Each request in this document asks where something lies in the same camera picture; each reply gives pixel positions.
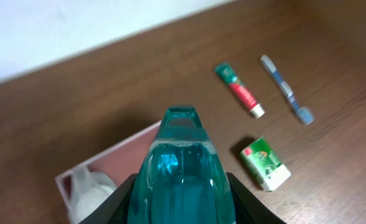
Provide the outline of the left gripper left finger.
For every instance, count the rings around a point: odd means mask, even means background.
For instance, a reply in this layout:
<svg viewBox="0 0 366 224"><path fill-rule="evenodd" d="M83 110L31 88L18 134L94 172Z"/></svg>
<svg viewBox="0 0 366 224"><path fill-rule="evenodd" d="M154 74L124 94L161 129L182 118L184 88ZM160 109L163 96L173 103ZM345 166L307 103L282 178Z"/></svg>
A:
<svg viewBox="0 0 366 224"><path fill-rule="evenodd" d="M127 224L129 203L138 174L131 174L93 213L79 224Z"/></svg>

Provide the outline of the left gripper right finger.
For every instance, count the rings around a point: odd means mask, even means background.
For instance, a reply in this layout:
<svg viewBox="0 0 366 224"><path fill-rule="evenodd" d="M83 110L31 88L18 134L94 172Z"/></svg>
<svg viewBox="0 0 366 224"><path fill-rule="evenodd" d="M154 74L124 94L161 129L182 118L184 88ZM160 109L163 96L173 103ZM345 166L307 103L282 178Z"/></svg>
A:
<svg viewBox="0 0 366 224"><path fill-rule="evenodd" d="M236 224L286 224L261 203L232 173L227 172Z"/></svg>

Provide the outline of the foam soap pump bottle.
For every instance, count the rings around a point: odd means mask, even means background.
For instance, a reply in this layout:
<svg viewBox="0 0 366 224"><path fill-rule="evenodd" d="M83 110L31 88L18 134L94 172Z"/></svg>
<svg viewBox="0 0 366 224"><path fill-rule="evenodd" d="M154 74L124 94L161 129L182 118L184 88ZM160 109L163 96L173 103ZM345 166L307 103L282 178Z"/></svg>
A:
<svg viewBox="0 0 366 224"><path fill-rule="evenodd" d="M91 215L116 189L103 172L90 171L87 166L72 170L72 190L68 215L71 223L80 223Z"/></svg>

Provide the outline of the teal mouthwash bottle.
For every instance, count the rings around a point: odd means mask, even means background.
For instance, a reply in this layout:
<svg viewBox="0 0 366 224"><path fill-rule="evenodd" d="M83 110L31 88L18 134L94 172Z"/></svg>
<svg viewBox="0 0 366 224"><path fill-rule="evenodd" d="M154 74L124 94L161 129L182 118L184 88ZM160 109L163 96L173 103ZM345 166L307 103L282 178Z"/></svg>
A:
<svg viewBox="0 0 366 224"><path fill-rule="evenodd" d="M235 222L228 178L195 108L168 108L135 180L128 223Z"/></svg>

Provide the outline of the pink cardboard box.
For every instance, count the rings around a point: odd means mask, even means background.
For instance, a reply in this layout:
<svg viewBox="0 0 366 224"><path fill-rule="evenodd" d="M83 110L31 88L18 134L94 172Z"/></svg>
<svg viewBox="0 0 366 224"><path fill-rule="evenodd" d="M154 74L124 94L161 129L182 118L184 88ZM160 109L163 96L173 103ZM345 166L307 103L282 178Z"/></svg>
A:
<svg viewBox="0 0 366 224"><path fill-rule="evenodd" d="M160 124L150 125L78 166L87 167L99 184L116 189L129 175L139 172Z"/></svg>

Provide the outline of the green Dettol soap box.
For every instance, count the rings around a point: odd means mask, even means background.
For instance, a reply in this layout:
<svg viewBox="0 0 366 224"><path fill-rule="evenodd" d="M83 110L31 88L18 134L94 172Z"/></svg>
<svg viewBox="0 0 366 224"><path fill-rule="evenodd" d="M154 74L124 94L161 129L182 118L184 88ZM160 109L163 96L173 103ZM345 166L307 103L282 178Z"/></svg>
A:
<svg viewBox="0 0 366 224"><path fill-rule="evenodd" d="M240 152L246 166L261 188L271 192L291 177L291 172L280 161L264 138L258 138Z"/></svg>

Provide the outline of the blue white toothbrush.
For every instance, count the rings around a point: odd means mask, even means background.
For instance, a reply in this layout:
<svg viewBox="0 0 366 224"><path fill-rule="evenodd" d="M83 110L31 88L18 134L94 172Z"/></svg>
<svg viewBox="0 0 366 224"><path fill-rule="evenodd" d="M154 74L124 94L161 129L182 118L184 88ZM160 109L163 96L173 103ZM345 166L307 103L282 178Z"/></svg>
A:
<svg viewBox="0 0 366 224"><path fill-rule="evenodd" d="M279 74L279 71L277 70L273 61L267 55L262 55L260 57L260 62L276 82L283 95L286 97L287 102L291 106L296 117L305 125L311 124L314 121L314 116L310 109L299 106L291 87Z"/></svg>

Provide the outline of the red green toothpaste tube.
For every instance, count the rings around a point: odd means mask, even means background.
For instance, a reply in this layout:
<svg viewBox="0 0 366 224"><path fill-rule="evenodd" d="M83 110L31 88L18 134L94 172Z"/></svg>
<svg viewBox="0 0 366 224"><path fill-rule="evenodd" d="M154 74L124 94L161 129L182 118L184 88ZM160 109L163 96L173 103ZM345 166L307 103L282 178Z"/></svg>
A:
<svg viewBox="0 0 366 224"><path fill-rule="evenodd" d="M217 65L214 70L223 82L228 85L249 113L251 113L256 119L265 114L261 104L257 102L256 98L239 79L238 75L228 63L221 63L220 65Z"/></svg>

